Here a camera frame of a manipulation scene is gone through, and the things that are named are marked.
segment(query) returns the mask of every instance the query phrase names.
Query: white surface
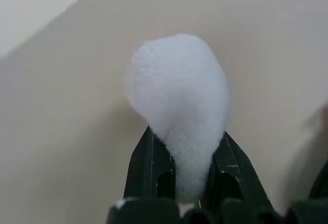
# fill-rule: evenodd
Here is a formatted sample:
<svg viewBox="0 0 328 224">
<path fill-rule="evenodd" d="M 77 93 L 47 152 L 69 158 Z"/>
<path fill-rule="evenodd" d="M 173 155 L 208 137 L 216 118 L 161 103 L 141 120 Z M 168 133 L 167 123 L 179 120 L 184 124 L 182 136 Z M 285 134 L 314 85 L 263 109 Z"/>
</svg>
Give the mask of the white surface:
<svg viewBox="0 0 328 224">
<path fill-rule="evenodd" d="M 202 37 L 231 87 L 228 132 L 274 207 L 326 161 L 328 0 L 82 0 L 0 65 L 0 222 L 104 223 L 146 124 L 122 79 L 145 41 Z"/>
<path fill-rule="evenodd" d="M 0 0 L 0 57 L 29 39 L 77 0 Z"/>
</svg>

